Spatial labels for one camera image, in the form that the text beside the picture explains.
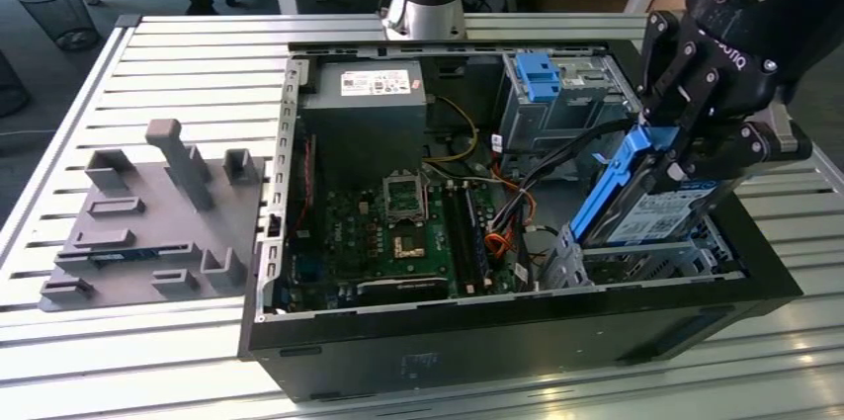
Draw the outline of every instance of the robotic arm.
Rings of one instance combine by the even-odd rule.
[[[789,103],[842,44],[844,0],[688,0],[649,17],[639,124],[572,221],[581,247],[688,237],[744,178],[808,158]]]

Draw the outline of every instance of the aluminum table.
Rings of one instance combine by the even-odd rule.
[[[481,40],[628,39],[644,16],[469,15]],[[177,118],[206,158],[267,159],[287,46],[371,41],[371,16],[144,18],[115,29],[0,232],[0,417],[820,418],[844,413],[844,179],[820,151],[737,191],[806,296],[668,362],[294,404],[237,360],[242,297],[43,313],[96,148],[159,161],[150,119]]]

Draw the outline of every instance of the wastebasket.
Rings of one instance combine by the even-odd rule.
[[[82,0],[18,0],[55,45],[66,51],[91,49],[100,41]]]
[[[0,117],[18,112],[30,102],[30,93],[24,88],[12,64],[0,52]]]

